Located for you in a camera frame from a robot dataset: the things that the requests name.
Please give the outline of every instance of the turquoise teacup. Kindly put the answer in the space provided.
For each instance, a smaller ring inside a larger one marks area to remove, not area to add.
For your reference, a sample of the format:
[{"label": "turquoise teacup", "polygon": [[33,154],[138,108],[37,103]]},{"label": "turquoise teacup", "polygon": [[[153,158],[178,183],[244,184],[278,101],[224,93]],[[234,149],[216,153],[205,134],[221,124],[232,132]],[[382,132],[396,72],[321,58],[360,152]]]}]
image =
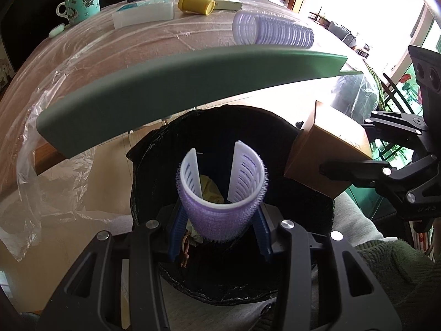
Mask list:
[{"label": "turquoise teacup", "polygon": [[[66,8],[65,12],[60,13],[60,7]],[[68,19],[69,23],[76,25],[90,16],[100,12],[99,0],[65,0],[57,6],[57,15]]]}]

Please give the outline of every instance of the white box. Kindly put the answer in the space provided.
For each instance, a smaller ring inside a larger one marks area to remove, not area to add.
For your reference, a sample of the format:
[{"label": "white box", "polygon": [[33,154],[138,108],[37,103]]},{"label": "white box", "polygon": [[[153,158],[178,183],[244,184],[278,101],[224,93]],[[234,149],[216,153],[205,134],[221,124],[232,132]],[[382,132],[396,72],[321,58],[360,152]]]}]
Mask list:
[{"label": "white box", "polygon": [[112,14],[115,29],[175,17],[175,0],[144,0],[124,5]]},{"label": "white box", "polygon": [[239,0],[214,0],[215,10],[239,11],[242,8],[242,2]]}]

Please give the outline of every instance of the blue gripper pad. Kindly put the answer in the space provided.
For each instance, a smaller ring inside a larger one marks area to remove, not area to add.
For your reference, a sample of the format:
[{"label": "blue gripper pad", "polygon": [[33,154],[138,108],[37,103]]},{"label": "blue gripper pad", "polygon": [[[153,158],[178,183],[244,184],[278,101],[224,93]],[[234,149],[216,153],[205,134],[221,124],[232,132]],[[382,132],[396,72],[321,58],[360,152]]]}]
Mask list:
[{"label": "blue gripper pad", "polygon": [[254,233],[256,234],[257,245],[259,246],[260,253],[263,255],[265,260],[269,262],[273,257],[273,250],[271,248],[271,233],[260,206],[254,212],[251,222],[253,224]]},{"label": "blue gripper pad", "polygon": [[175,221],[169,231],[168,240],[168,257],[171,261],[175,261],[176,256],[179,255],[182,238],[187,226],[187,212],[180,202],[178,202],[179,208],[175,217]]}]

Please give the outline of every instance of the cup handle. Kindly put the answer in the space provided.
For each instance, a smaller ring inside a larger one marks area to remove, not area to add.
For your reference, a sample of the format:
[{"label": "cup handle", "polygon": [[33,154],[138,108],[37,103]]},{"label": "cup handle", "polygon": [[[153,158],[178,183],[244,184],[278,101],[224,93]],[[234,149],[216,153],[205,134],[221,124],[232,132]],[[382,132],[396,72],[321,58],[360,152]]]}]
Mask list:
[{"label": "cup handle", "polygon": [[[64,9],[65,9],[65,11],[64,11],[63,14],[60,13],[60,7],[61,7],[61,6],[64,6]],[[69,21],[69,17],[68,17],[67,11],[68,11],[68,10],[66,9],[66,4],[65,4],[64,2],[62,2],[61,4],[59,4],[59,5],[57,6],[57,10],[56,10],[57,15],[60,16],[60,17],[64,17],[64,18],[68,19],[68,21]]]}]

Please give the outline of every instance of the screw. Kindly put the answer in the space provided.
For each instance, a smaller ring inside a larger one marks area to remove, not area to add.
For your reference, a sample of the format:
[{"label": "screw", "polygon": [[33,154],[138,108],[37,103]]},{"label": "screw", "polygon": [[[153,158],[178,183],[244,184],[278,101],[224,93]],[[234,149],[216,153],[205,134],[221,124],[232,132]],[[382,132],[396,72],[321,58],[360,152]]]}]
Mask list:
[{"label": "screw", "polygon": [[156,229],[159,226],[159,222],[156,219],[150,219],[146,222],[146,227],[149,229]]},{"label": "screw", "polygon": [[109,238],[109,232],[108,231],[100,231],[97,235],[96,238],[100,241],[106,240]]},{"label": "screw", "polygon": [[408,193],[407,194],[407,201],[411,204],[413,204],[415,202],[415,195],[413,195],[412,193]]},{"label": "screw", "polygon": [[419,63],[416,64],[416,71],[418,72],[418,75],[424,79],[424,70],[423,66],[421,66]]},{"label": "screw", "polygon": [[391,175],[392,174],[392,170],[390,170],[390,168],[383,168],[382,171],[383,171],[384,175]]},{"label": "screw", "polygon": [[289,219],[282,220],[280,224],[285,229],[292,229],[292,228],[294,228],[294,222],[292,222]]},{"label": "screw", "polygon": [[336,241],[340,241],[343,239],[343,234],[337,230],[331,231],[331,238]]}]

